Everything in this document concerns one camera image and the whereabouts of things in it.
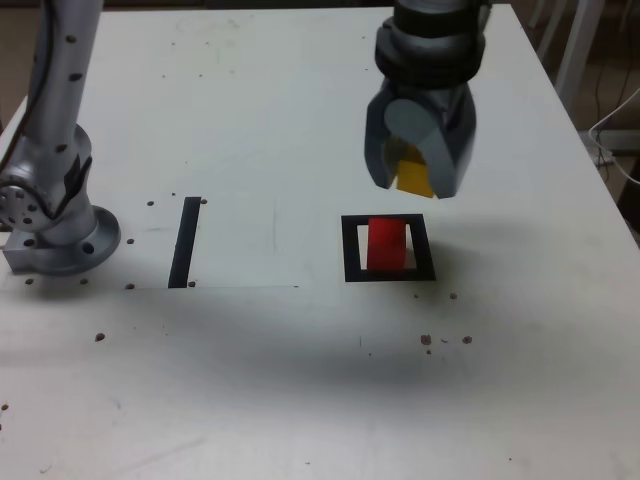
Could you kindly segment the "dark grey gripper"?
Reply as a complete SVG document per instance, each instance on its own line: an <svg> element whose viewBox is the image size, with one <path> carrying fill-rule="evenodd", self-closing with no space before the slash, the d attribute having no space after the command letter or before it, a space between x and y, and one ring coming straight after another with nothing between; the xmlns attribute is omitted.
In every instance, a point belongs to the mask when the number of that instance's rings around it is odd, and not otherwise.
<svg viewBox="0 0 640 480"><path fill-rule="evenodd" d="M424 90L384 81L367 107L364 157L376 186L389 189L414 151L438 198L452 198L471 159L476 111L467 83Z"/></svg>

